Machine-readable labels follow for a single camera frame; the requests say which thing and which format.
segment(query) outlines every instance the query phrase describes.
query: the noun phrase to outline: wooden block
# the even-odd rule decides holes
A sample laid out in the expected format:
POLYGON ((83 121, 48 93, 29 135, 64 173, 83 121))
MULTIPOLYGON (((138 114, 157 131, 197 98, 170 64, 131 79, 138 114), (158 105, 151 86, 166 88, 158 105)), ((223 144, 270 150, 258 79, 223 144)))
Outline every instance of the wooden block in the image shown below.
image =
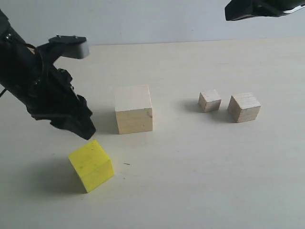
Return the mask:
POLYGON ((120 134, 153 130, 153 108, 147 85, 117 88, 115 113, 120 134))
POLYGON ((114 176, 109 156, 95 140, 69 154, 69 160, 87 192, 114 176))
POLYGON ((229 113, 237 123, 255 120, 261 104, 252 93, 232 95, 228 106, 229 113))
POLYGON ((200 93, 198 103, 205 113, 216 111, 219 109, 221 98, 216 90, 209 90, 200 93))

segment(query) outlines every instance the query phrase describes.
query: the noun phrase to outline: table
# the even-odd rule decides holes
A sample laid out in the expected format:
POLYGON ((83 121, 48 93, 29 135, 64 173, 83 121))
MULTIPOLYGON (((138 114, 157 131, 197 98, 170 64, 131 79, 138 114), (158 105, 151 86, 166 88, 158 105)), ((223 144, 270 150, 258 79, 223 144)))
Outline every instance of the table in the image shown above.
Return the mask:
POLYGON ((34 121, 5 93, 0 228, 305 228, 305 38, 92 46, 56 66, 94 112, 115 176, 83 194, 67 156, 87 141, 34 121), (113 90, 140 84, 154 131, 118 135, 113 90), (208 89, 223 100, 204 114, 208 89), (230 96, 246 92, 262 108, 236 124, 230 96))

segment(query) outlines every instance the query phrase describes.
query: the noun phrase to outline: large wooden block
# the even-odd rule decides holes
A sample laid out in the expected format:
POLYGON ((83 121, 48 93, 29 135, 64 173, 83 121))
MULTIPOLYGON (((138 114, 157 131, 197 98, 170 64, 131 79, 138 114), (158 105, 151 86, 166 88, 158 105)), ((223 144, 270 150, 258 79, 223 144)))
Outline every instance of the large wooden block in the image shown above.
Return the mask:
POLYGON ((228 106, 229 113, 237 123, 255 120, 261 104, 252 93, 232 95, 228 106))
POLYGON ((95 140, 69 154, 69 160, 87 192, 114 175, 109 156, 95 140))
POLYGON ((198 103, 205 113, 216 111, 219 109, 221 98, 216 90, 209 90, 200 93, 198 103))
POLYGON ((115 113, 120 134, 153 130, 153 108, 147 85, 117 88, 115 113))

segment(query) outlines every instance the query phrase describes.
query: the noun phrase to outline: wooden cube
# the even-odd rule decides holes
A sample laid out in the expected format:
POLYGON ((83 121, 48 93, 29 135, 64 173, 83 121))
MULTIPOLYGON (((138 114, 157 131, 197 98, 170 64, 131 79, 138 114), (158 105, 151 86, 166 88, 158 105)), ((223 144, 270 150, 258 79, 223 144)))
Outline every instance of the wooden cube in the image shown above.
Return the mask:
POLYGON ((221 98, 216 90, 209 90, 200 93, 198 103, 205 113, 216 111, 219 109, 221 98))
POLYGON ((228 106, 229 113, 237 123, 255 120, 261 104, 252 93, 232 95, 228 106))
POLYGON ((69 160, 87 192, 114 175, 109 156, 95 140, 69 154, 69 160))
POLYGON ((153 130, 153 108, 147 85, 117 88, 115 113, 120 134, 153 130))

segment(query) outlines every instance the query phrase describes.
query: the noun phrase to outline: yellow block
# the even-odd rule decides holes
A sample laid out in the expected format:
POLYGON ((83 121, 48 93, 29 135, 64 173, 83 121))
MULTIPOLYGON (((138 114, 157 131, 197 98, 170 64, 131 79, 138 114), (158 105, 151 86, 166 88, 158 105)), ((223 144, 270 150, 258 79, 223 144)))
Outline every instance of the yellow block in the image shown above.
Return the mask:
POLYGON ((114 176, 111 160, 96 140, 69 154, 69 160, 87 192, 114 176))

